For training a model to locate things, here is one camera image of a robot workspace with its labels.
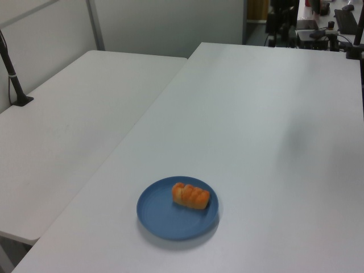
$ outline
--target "wall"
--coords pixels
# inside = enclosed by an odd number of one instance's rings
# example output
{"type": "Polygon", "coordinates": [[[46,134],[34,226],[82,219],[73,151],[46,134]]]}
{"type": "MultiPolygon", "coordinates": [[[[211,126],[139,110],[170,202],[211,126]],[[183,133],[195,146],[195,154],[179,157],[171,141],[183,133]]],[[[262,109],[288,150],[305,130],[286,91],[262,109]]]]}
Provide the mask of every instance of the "wall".
{"type": "Polygon", "coordinates": [[[0,28],[32,14],[56,0],[0,0],[0,28]]]}
{"type": "MultiPolygon", "coordinates": [[[[2,28],[2,32],[26,94],[85,52],[96,49],[85,0],[53,1],[51,5],[2,28]]],[[[12,101],[15,101],[12,85],[11,93],[12,101]]],[[[7,71],[0,62],[0,113],[8,107],[7,71]]]]}
{"type": "Polygon", "coordinates": [[[107,51],[190,57],[201,42],[242,44],[246,0],[90,0],[107,51]]]}

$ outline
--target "white table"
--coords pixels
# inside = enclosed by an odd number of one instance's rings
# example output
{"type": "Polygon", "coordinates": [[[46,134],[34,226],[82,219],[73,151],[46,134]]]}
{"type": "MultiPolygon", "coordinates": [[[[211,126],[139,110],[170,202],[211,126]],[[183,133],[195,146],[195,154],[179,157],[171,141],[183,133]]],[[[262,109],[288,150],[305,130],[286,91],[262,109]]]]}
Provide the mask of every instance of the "white table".
{"type": "Polygon", "coordinates": [[[186,59],[90,51],[0,115],[0,235],[34,244],[186,59]]]}
{"type": "Polygon", "coordinates": [[[358,61],[202,44],[14,273],[364,272],[363,144],[358,61]],[[220,201],[193,240],[137,219],[175,175],[220,201]]]}
{"type": "MultiPolygon", "coordinates": [[[[334,21],[335,22],[334,29],[337,30],[338,24],[337,24],[336,18],[334,17],[335,16],[334,10],[340,10],[348,4],[354,5],[355,9],[352,11],[352,13],[353,13],[357,23],[359,23],[360,13],[362,11],[362,6],[363,6],[362,0],[346,0],[346,1],[335,0],[330,3],[330,13],[325,16],[319,16],[316,13],[312,13],[312,8],[305,6],[305,0],[300,0],[300,6],[299,6],[299,10],[298,10],[297,19],[298,20],[315,20],[319,28],[327,27],[329,21],[334,21]]],[[[354,43],[355,35],[347,35],[347,34],[340,34],[340,35],[348,38],[352,43],[354,43]]],[[[338,40],[346,42],[346,40],[342,37],[338,37],[338,40]]],[[[364,35],[362,37],[361,43],[364,43],[364,35]]]]}

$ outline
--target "cable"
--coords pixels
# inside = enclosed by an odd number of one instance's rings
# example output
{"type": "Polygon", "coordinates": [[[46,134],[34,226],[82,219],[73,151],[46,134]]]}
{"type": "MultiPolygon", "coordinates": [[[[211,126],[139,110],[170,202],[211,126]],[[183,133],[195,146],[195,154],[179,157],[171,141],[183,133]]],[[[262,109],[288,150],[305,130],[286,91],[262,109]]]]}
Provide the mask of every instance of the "cable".
{"type": "MultiPolygon", "coordinates": [[[[0,37],[3,40],[3,42],[4,42],[4,45],[5,45],[5,48],[6,48],[6,53],[7,53],[7,44],[6,44],[4,35],[1,32],[1,30],[0,30],[0,37]]],[[[13,103],[11,103],[11,99],[10,99],[10,77],[9,76],[7,77],[7,96],[9,98],[9,104],[10,104],[10,106],[13,105],[13,103]]]]}
{"type": "Polygon", "coordinates": [[[347,38],[347,37],[344,37],[344,36],[342,36],[342,35],[338,35],[338,36],[340,36],[340,37],[343,37],[344,39],[346,39],[350,44],[352,44],[352,42],[347,38]]]}
{"type": "Polygon", "coordinates": [[[6,44],[4,35],[2,34],[1,30],[0,30],[0,36],[1,36],[1,39],[3,40],[3,42],[4,42],[4,45],[5,45],[5,48],[6,48],[6,52],[7,52],[7,44],[6,44]]]}
{"type": "Polygon", "coordinates": [[[10,106],[13,105],[10,99],[10,77],[7,78],[7,96],[9,97],[10,106]]]}
{"type": "Polygon", "coordinates": [[[267,40],[268,40],[269,34],[266,37],[266,40],[264,41],[264,46],[266,46],[267,40]]]}

